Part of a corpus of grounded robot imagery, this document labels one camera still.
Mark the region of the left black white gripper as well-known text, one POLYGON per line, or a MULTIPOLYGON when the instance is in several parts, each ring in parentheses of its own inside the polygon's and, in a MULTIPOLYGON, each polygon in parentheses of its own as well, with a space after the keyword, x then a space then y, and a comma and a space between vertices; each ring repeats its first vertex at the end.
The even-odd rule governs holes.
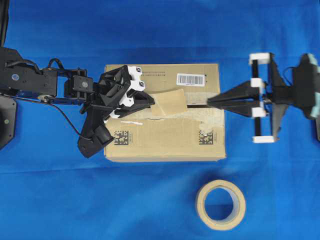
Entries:
POLYGON ((124 118, 155 104, 152 96, 144 92, 146 85, 141 80, 142 68, 123 65, 100 76, 93 84, 93 93, 83 104, 80 113, 90 106, 105 111, 105 118, 124 118))

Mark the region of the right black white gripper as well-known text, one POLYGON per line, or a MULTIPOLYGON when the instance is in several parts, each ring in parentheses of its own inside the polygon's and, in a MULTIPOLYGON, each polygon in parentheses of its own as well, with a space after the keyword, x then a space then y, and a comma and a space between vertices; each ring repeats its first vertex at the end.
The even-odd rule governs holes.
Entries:
POLYGON ((274 55, 269 52, 251 53, 249 64, 252 70, 250 81, 245 81, 207 100, 207 105, 254 118, 254 143, 275 143, 279 140, 282 119, 288 105, 281 103, 288 86, 281 77, 274 55), (259 77, 259 65, 267 65, 267 81, 259 77), (247 100, 259 97, 259 100, 247 100), (270 117, 270 135, 262 135, 261 118, 270 117))

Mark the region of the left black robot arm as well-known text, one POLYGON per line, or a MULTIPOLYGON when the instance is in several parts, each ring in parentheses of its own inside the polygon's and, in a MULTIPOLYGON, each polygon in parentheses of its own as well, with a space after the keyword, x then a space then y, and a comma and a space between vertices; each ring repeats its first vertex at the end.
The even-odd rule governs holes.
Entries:
POLYGON ((142 69, 123 65, 101 74, 98 82, 87 70, 65 69, 51 59, 43 69, 15 49, 0 49, 0 92, 50 104, 79 105, 80 113, 95 120, 123 118, 154 105, 141 80, 142 69))

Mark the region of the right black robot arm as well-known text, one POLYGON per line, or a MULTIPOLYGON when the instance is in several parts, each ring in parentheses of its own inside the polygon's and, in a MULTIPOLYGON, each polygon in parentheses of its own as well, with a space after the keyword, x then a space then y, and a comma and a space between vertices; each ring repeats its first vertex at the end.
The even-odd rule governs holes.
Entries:
POLYGON ((280 75, 271 52, 249 55, 251 78, 228 91, 208 98, 209 107, 254 120, 256 144, 274 143, 289 106, 300 109, 309 120, 320 116, 320 67, 313 54, 305 53, 291 66, 292 82, 280 75))

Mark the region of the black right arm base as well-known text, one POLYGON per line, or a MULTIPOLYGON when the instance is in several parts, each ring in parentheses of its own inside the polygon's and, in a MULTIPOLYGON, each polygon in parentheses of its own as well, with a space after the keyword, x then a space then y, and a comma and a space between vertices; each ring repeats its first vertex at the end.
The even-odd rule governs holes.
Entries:
POLYGON ((315 121, 317 140, 320 142, 320 119, 315 121))

